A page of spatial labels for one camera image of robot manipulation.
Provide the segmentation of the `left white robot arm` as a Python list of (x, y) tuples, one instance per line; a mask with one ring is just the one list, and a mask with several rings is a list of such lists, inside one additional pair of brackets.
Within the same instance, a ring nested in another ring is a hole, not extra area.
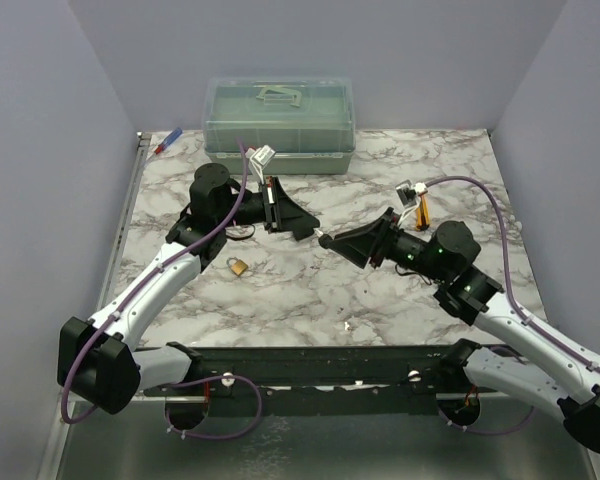
[(231, 226), (263, 224), (270, 233), (311, 236), (319, 220), (294, 202), (277, 177), (257, 192), (236, 181), (219, 163), (194, 173), (189, 203), (145, 270), (118, 297), (89, 319), (70, 318), (59, 336), (57, 381), (62, 395), (76, 394), (109, 414), (134, 395), (170, 385), (194, 393), (202, 380), (196, 353), (177, 342), (142, 350), (140, 340), (158, 314), (213, 262)]

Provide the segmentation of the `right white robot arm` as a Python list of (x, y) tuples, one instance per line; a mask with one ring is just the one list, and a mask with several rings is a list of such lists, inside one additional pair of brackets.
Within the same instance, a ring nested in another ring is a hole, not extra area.
[(393, 210), (372, 223), (330, 236), (321, 247), (354, 265), (379, 267), (390, 260), (437, 284), (438, 305), (525, 357), (504, 360), (472, 346), (444, 362), (440, 379), (460, 392), (473, 384), (500, 391), (561, 421), (569, 435), (600, 454), (600, 354), (538, 319), (510, 299), (507, 290), (473, 262), (481, 251), (467, 225), (445, 221), (423, 241), (404, 231)]

